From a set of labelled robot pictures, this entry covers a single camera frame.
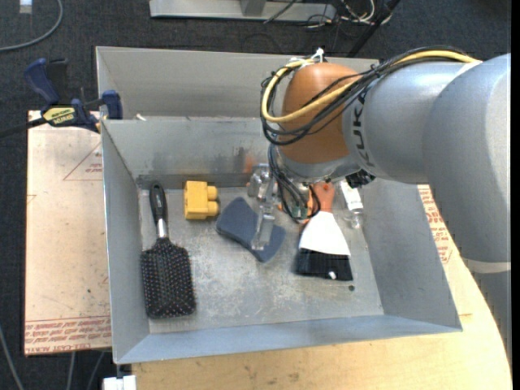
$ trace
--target hairbrush bristles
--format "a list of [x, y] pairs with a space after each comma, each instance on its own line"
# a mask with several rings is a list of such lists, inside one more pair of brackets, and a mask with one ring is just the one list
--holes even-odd
[[174, 318], [196, 307], [191, 266], [186, 249], [167, 238], [141, 255], [145, 308], [150, 318]]

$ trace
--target hairbrush handle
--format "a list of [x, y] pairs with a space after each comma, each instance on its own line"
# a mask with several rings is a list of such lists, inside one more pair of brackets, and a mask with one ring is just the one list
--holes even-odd
[[157, 237], [168, 237], [168, 206], [166, 194], [159, 182], [154, 182], [149, 190], [149, 203], [152, 207], [155, 225], [157, 225]]

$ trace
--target white label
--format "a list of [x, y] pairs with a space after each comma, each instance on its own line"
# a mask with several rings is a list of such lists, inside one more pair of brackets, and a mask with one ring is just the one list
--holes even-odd
[[342, 180], [340, 186], [341, 192], [343, 193], [343, 197], [347, 202], [347, 207], [349, 210], [362, 210], [363, 203], [361, 202], [358, 189], [351, 188], [346, 180]]

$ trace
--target yellow plastic toy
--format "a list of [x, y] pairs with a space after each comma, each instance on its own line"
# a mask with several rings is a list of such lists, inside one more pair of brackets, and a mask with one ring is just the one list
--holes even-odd
[[184, 217], [186, 219], [206, 219], [219, 213], [217, 188], [206, 182], [189, 180], [184, 186]]

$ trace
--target black hairbrush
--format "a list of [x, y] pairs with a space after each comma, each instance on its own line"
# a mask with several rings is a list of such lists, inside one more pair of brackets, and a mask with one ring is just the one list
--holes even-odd
[[160, 183], [152, 185], [149, 201], [158, 239], [141, 255], [146, 314], [152, 319], [191, 314], [196, 302], [189, 255], [170, 241], [166, 195]]

